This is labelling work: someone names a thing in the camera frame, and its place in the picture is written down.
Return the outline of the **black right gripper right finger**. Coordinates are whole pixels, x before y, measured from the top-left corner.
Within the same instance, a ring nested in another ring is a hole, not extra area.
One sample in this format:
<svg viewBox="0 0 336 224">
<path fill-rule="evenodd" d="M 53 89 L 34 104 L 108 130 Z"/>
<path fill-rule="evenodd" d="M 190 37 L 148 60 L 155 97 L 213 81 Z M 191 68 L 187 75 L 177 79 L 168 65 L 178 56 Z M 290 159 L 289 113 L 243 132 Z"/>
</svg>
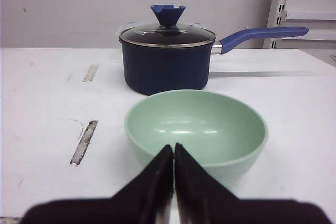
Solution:
<svg viewBox="0 0 336 224">
<path fill-rule="evenodd" d="M 292 199 L 241 199 L 177 143 L 175 191 L 181 223 L 330 223 L 320 207 Z"/>
</svg>

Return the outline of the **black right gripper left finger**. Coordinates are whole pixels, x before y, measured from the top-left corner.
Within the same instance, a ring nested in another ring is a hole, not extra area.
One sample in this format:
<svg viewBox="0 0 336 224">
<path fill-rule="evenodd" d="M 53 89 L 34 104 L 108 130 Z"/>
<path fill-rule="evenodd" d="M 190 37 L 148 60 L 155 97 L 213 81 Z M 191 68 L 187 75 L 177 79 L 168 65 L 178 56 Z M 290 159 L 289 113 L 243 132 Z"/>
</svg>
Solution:
<svg viewBox="0 0 336 224">
<path fill-rule="evenodd" d="M 35 205 L 22 223 L 168 223 L 173 151 L 164 146 L 144 170 L 110 198 L 62 199 Z"/>
</svg>

